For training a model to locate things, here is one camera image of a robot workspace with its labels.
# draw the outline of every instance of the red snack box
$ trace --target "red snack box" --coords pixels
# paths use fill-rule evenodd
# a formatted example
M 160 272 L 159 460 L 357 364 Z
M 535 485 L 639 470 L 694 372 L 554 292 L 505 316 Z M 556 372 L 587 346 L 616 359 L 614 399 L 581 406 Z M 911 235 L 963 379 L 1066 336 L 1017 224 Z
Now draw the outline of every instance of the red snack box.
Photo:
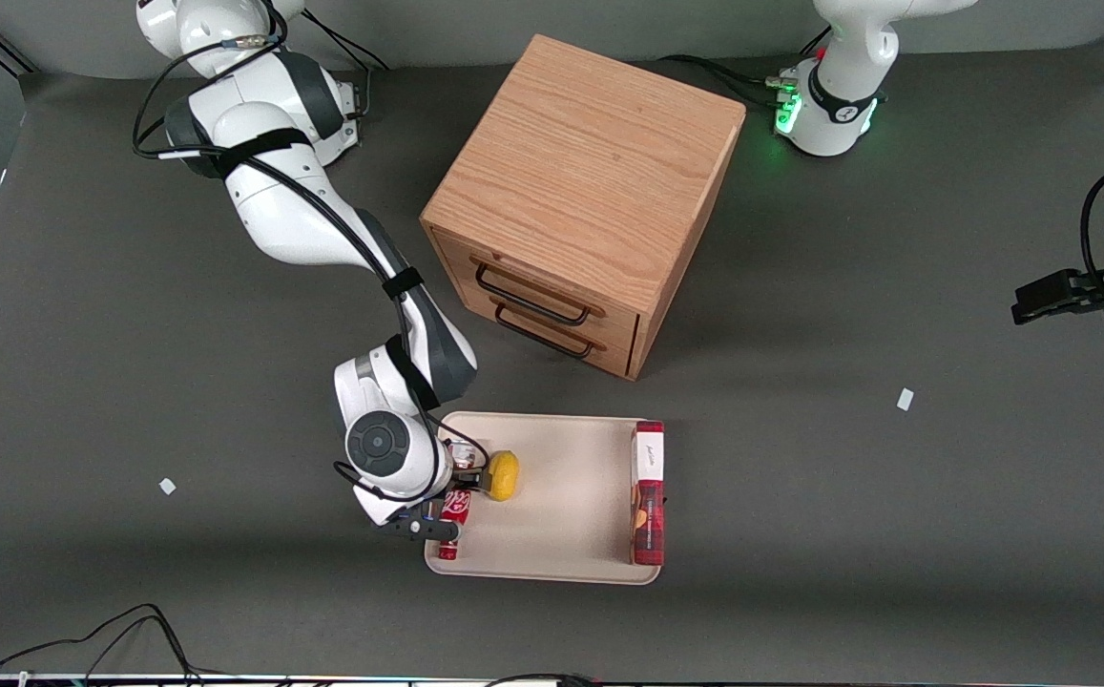
M 660 422 L 640 421 L 631 432 L 631 562 L 665 563 L 662 514 L 665 442 Z

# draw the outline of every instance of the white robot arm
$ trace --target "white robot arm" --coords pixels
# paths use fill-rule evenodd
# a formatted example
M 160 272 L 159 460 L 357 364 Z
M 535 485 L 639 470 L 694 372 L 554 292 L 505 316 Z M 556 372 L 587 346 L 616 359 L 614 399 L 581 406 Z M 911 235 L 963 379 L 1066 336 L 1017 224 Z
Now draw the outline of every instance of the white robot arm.
M 869 129 L 875 93 L 900 55 L 891 22 L 970 8 L 976 0 L 814 0 L 831 25 L 822 61 L 813 56 L 782 72 L 793 96 L 777 134 L 813 156 L 839 156 Z
M 285 18 L 301 9 L 301 0 L 274 3 Z M 261 0 L 147 0 L 137 4 L 137 21 L 160 52 L 178 56 L 222 40 L 267 34 L 267 10 Z M 211 77 L 251 54 L 214 49 L 191 62 Z M 166 114 L 166 134 L 176 147 L 230 150 L 216 159 L 183 158 L 198 173 L 224 179 L 243 225 L 268 256 L 293 264 L 363 266 L 378 273 L 395 300 L 403 334 L 335 369 L 350 466 L 341 474 L 354 483 L 369 518 L 385 526 L 450 482 L 453 461 L 426 425 L 425 411 L 463 395 L 477 363 L 468 341 L 433 303 L 376 219 L 351 208 L 327 179 L 323 166 L 355 142 L 354 113 L 350 87 L 339 86 L 317 62 L 297 53 L 267 53 L 174 103 Z M 299 183 L 338 221 L 328 221 L 276 176 L 241 165 L 246 159 Z M 417 535 L 420 522 L 413 525 Z

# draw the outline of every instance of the green led light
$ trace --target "green led light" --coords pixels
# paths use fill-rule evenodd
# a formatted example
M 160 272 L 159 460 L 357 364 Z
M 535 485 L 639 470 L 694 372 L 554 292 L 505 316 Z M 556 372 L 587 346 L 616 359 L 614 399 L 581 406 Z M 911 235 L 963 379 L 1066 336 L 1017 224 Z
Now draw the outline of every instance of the green led light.
M 866 134 L 869 130 L 869 123 L 874 121 L 874 109 L 878 108 L 878 97 L 869 104 L 869 114 L 866 115 L 866 123 L 861 125 L 861 134 Z
M 802 96 L 795 93 L 788 103 L 782 105 L 782 110 L 777 115 L 777 130 L 788 135 L 793 130 L 793 124 L 797 121 L 797 114 L 802 112 Z

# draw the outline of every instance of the metal drawer handle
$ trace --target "metal drawer handle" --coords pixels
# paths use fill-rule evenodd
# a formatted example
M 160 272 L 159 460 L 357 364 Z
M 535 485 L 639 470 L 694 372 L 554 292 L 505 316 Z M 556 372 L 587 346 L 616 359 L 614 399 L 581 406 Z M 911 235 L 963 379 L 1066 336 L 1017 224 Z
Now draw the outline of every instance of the metal drawer handle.
M 527 338 L 527 339 L 538 340 L 538 342 L 539 344 L 543 344 L 544 347 L 548 347 L 548 348 L 551 348 L 551 349 L 555 349 L 555 351 L 560 351 L 561 353 L 564 353 L 564 356 L 569 356 L 570 358 L 577 358 L 577 360 L 582 360 L 582 358 L 585 358 L 586 356 L 588 356 L 590 353 L 592 353 L 594 351 L 594 344 L 590 342 L 590 340 L 587 340 L 587 342 L 586 342 L 586 349 L 585 349 L 585 351 L 573 351 L 572 348 L 562 347 L 560 344 L 556 344 L 555 340 L 544 339 L 544 338 L 542 338 L 542 336 L 539 336 L 538 334 L 534 334 L 533 331 L 531 331 L 529 329 L 524 329 L 521 326 L 517 326 L 517 325 L 513 325 L 513 323 L 511 323 L 511 321 L 505 320 L 503 317 L 500 317 L 500 313 L 503 313 L 503 311 L 505 311 L 505 304 L 498 304 L 498 305 L 496 305 L 496 324 L 497 325 L 503 326 L 505 329 L 511 329 L 513 331 L 517 331 L 518 334 L 521 334 L 522 336 L 524 336 L 524 338 Z
M 580 316 L 576 318 L 569 318 L 561 316 L 560 313 L 554 310 L 549 310 L 542 305 L 534 304 L 534 302 L 522 298 L 518 296 L 517 293 L 509 293 L 502 287 L 496 286 L 495 284 L 488 284 L 482 279 L 482 275 L 487 273 L 488 265 L 479 263 L 479 268 L 476 269 L 476 283 L 482 287 L 484 290 L 491 293 L 491 295 L 500 296 L 503 299 L 512 300 L 513 304 L 521 305 L 521 307 L 540 314 L 540 316 L 549 318 L 551 321 L 560 323 L 563 326 L 581 326 L 583 321 L 586 321 L 586 317 L 590 317 L 590 308 L 582 308 Z

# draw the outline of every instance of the white wall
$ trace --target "white wall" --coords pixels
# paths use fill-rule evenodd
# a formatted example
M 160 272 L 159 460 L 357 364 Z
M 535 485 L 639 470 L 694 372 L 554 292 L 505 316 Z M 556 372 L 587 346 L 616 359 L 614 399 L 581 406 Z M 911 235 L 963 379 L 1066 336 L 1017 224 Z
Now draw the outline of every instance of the white wall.
M 138 34 L 132 0 L 0 0 L 0 32 L 45 71 L 140 78 L 164 59 Z M 512 62 L 533 33 L 620 59 L 796 51 L 822 22 L 809 0 L 308 0 L 393 66 Z M 900 24 L 905 52 L 1027 51 L 1104 39 L 1104 0 L 983 0 Z M 348 65 L 304 19 L 295 51 Z

